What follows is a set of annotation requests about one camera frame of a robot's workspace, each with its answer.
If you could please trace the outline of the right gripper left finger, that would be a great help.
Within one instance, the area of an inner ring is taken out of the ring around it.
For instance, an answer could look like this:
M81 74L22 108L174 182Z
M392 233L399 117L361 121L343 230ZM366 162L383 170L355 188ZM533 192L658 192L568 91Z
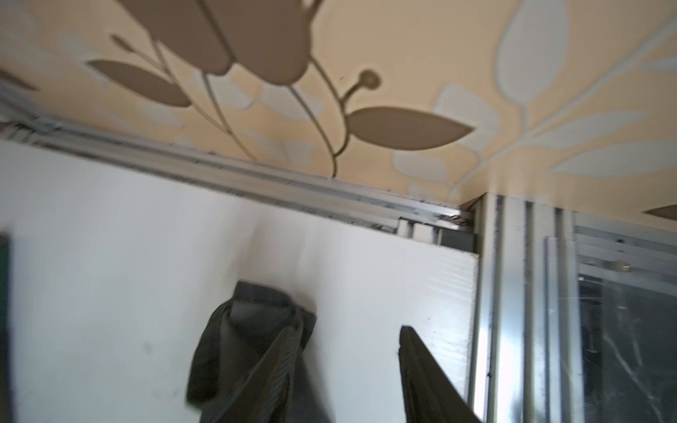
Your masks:
M229 324L219 327L212 422L276 422L287 412L303 326L282 328L260 354Z

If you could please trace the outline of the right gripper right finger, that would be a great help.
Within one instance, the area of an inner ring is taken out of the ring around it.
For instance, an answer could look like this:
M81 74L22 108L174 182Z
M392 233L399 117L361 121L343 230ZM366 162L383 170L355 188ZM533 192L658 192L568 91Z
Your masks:
M411 326L400 329L398 358L407 422L481 422Z

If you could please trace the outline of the dark grey trousers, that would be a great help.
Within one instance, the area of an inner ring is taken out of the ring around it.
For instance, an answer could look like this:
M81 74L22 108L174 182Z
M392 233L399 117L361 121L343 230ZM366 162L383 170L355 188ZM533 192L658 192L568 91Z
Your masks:
M209 318L186 401L203 422L327 422L303 353L317 317L288 294L239 281Z

